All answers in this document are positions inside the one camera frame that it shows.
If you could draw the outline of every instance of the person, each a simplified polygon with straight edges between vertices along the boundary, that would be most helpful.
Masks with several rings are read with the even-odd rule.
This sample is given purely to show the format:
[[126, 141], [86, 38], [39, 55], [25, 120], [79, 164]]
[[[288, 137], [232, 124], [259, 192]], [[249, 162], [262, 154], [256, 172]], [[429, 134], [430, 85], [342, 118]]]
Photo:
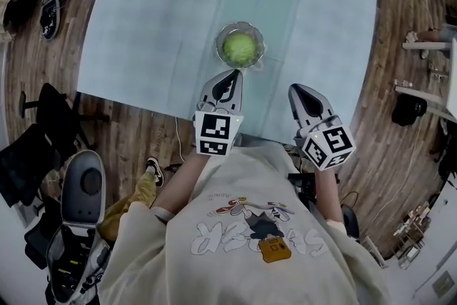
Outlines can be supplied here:
[[334, 171], [318, 213], [286, 179], [282, 145], [195, 151], [152, 208], [133, 202], [99, 286], [101, 304], [390, 304], [381, 270], [346, 234]]
[[135, 192], [131, 196], [124, 197], [110, 206], [106, 212], [104, 220], [97, 226], [101, 237], [108, 242], [117, 240], [119, 232], [119, 222], [130, 208], [133, 202], [139, 201], [151, 207], [156, 199], [157, 188], [164, 185], [164, 174], [160, 169], [159, 162], [153, 156], [146, 162], [146, 170], [135, 185]]
[[[441, 30], [429, 29], [428, 31], [422, 32], [410, 31], [405, 37], [405, 42], [452, 42], [452, 39], [457, 39], [457, 26], [444, 23]], [[450, 57], [449, 51], [444, 51], [443, 53], [446, 57]], [[426, 59], [428, 55], [429, 50], [421, 50], [421, 59]]]

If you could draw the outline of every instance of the sleeve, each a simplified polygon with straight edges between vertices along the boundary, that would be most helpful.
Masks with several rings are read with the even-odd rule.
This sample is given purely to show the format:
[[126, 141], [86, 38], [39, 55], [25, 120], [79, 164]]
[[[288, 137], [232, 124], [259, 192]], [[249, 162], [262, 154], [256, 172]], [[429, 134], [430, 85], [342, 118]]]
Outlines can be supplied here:
[[100, 291], [112, 290], [126, 274], [140, 272], [164, 248], [166, 225], [140, 202], [121, 217], [119, 233], [100, 283]]
[[369, 252], [359, 243], [349, 238], [346, 233], [328, 225], [327, 232], [335, 241], [348, 264], [356, 284], [356, 291], [361, 305], [392, 304], [381, 268]]

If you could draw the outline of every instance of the table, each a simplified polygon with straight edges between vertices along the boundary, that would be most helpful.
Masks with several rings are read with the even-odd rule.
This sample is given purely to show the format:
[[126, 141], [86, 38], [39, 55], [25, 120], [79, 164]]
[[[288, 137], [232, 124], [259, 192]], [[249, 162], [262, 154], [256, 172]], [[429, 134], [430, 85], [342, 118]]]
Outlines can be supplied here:
[[78, 91], [191, 119], [203, 85], [227, 70], [214, 39], [257, 27], [261, 62], [243, 71], [241, 132], [293, 143], [292, 83], [317, 89], [349, 124], [366, 73], [376, 0], [96, 0]]
[[436, 114], [437, 116], [448, 119], [449, 121], [457, 123], [457, 40], [453, 39], [451, 43], [448, 42], [414, 42], [403, 44], [404, 49], [430, 49], [430, 50], [449, 50], [451, 52], [451, 72], [449, 73], [449, 90], [448, 95], [445, 97], [438, 96], [424, 91], [407, 88], [404, 86], [396, 86], [395, 90], [399, 93], [417, 96], [418, 98], [425, 99], [428, 102], [436, 103], [445, 107], [449, 113], [436, 109], [432, 106], [427, 106], [427, 112]]

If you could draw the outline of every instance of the beige sweatshirt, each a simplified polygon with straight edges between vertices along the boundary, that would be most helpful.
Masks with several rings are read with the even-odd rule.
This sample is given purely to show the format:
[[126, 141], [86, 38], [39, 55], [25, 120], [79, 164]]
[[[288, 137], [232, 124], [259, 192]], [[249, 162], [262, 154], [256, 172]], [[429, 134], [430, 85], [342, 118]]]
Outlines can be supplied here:
[[381, 270], [319, 224], [285, 179], [282, 146], [211, 158], [167, 225], [140, 203], [121, 218], [102, 304], [390, 304]]

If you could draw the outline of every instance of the sneaker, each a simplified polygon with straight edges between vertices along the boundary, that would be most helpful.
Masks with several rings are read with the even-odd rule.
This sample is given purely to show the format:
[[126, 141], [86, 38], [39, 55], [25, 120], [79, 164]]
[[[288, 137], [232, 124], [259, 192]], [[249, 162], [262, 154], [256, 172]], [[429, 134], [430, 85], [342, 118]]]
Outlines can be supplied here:
[[405, 41], [408, 44], [413, 44], [414, 42], [417, 42], [417, 33], [414, 31], [408, 32], [408, 34], [405, 37]]
[[164, 174], [160, 169], [159, 162], [153, 156], [149, 157], [148, 161], [146, 162], [146, 168], [148, 166], [152, 166], [154, 168], [154, 176], [156, 177], [156, 186], [162, 187], [164, 185]]
[[53, 39], [60, 26], [60, 1], [50, 0], [41, 7], [41, 34], [48, 41]]
[[429, 54], [430, 54], [430, 50], [421, 50], [421, 59], [422, 60], [427, 59]]

